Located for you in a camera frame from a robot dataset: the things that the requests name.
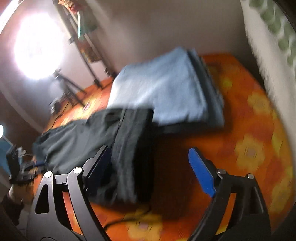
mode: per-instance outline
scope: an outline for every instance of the person's hand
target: person's hand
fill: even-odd
[[[8,196],[14,203],[31,204],[34,198],[33,183],[26,185],[12,184]]]

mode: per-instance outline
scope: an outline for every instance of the black cable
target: black cable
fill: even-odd
[[[54,123],[52,124],[52,126],[48,130],[51,130],[53,128],[54,124],[57,122],[57,120],[63,115],[64,111],[66,110],[66,108],[68,106],[68,104],[69,104],[69,102],[66,104],[66,106],[63,109],[62,113],[58,117],[55,118]]]
[[[144,215],[146,215],[150,211],[151,211],[151,207],[149,207],[149,209],[147,211],[145,211],[144,213],[140,214],[137,217],[126,218],[126,219],[123,218],[123,219],[120,219],[120,220],[116,220],[116,221],[110,222],[110,223],[108,223],[108,224],[106,224],[104,226],[104,230],[106,231],[110,226],[112,226],[114,224],[125,223],[125,222],[132,222],[132,221],[138,221],[141,217],[143,217]]]

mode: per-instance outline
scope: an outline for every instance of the blue gripper pad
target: blue gripper pad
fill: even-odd
[[[204,193],[213,197],[216,193],[214,177],[194,148],[189,149],[188,160]]]

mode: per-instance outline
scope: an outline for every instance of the bed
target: bed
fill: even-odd
[[[220,131],[186,136],[163,136],[156,140],[155,186],[151,211],[137,222],[110,226],[107,234],[113,241],[184,241],[200,221],[210,197],[204,194],[188,163],[187,152],[198,147],[217,168],[232,175],[253,173],[268,207],[273,230],[293,206],[293,165],[288,139],[273,105],[251,74],[230,54],[206,55],[204,59],[225,100],[225,128]],[[48,128],[71,120],[87,118],[106,108],[112,79],[102,81],[105,88],[92,85],[86,89],[85,108],[69,105],[63,115]],[[34,183],[35,191],[41,177]],[[67,193],[64,201],[72,228],[81,233]],[[234,196],[218,233],[225,231]],[[149,205],[115,205],[92,207],[104,226],[107,223],[138,216]]]

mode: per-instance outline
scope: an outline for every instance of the stack of folded clothes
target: stack of folded clothes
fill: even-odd
[[[127,65],[115,78],[107,108],[152,108],[162,133],[224,125],[223,98],[194,50],[176,48]]]

